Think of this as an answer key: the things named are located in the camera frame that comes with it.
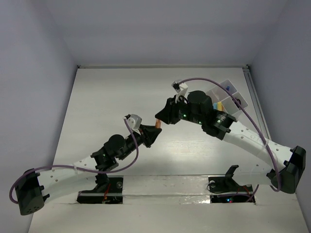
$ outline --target purple hose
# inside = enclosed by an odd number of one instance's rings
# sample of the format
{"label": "purple hose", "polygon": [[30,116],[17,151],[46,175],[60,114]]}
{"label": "purple hose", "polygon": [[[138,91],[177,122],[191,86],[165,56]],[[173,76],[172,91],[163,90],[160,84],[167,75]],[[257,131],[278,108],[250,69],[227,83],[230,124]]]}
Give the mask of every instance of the purple hose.
{"label": "purple hose", "polygon": [[126,119],[124,119],[124,123],[128,129],[128,131],[130,132],[131,134],[131,137],[133,138],[133,141],[135,143],[135,147],[136,147],[136,157],[135,159],[127,166],[121,168],[121,169],[118,169],[118,170],[114,170],[114,171],[96,171],[96,170],[90,170],[90,169],[86,169],[86,168],[82,168],[82,167],[75,167],[75,166],[71,166],[71,165],[50,165],[50,166],[41,166],[41,167],[37,167],[37,168],[34,168],[34,169],[31,169],[27,172],[25,172],[22,176],[20,176],[15,182],[14,184],[12,185],[12,187],[10,188],[10,192],[9,192],[9,197],[10,197],[10,200],[11,202],[15,203],[15,204],[18,204],[18,202],[16,200],[14,200],[12,194],[13,194],[13,190],[14,188],[17,186],[18,182],[24,178],[25,176],[29,175],[30,173],[34,172],[34,171],[39,171],[39,170],[44,170],[44,169],[51,169],[51,168],[69,168],[69,169],[77,169],[77,170],[80,170],[80,171],[87,171],[87,172],[91,172],[91,173],[97,173],[97,174],[109,174],[109,173],[116,173],[116,172],[119,172],[119,171],[123,171],[123,170],[126,170],[127,168],[129,168],[131,165],[133,165],[136,160],[138,159],[138,144],[137,144],[137,141],[136,141],[136,138],[131,130],[131,128],[129,127],[129,125],[127,124],[126,122]]}
{"label": "purple hose", "polygon": [[[254,120],[251,118],[251,116],[242,108],[242,106],[240,105],[240,103],[233,97],[233,95],[231,95],[225,88],[223,88],[219,83],[211,80],[211,79],[206,79],[206,78],[190,78],[190,79],[185,79],[183,81],[180,81],[178,84],[181,84],[181,83],[185,83],[185,82],[188,82],[188,81],[194,81],[194,80],[203,80],[203,81],[208,81],[210,83],[213,83],[215,84],[216,86],[220,87],[222,90],[224,90],[232,99],[233,101],[235,102],[235,104],[241,108],[241,110],[244,112],[244,114],[247,116],[247,118],[251,121],[251,123],[254,125],[255,129],[257,130],[258,132],[258,135],[259,137],[261,138],[262,142],[264,145],[266,145],[267,141],[266,139],[264,138],[262,132],[260,131],[259,127],[256,125],[256,123],[254,122]],[[278,168],[277,168],[277,165],[276,165],[276,160],[275,158],[273,157],[273,154],[272,154],[272,151],[269,147],[269,145],[266,146],[266,149],[271,157],[271,160],[272,160],[272,164],[273,164],[273,167],[274,167],[274,170],[276,172],[276,179],[277,179],[277,189],[274,189],[273,186],[271,186],[271,188],[276,191],[276,192],[279,192],[281,190],[281,177],[280,177],[280,174],[278,172]],[[253,192],[253,195],[252,197],[255,195],[255,192],[258,190],[258,187],[259,185],[257,185],[255,191]]]}

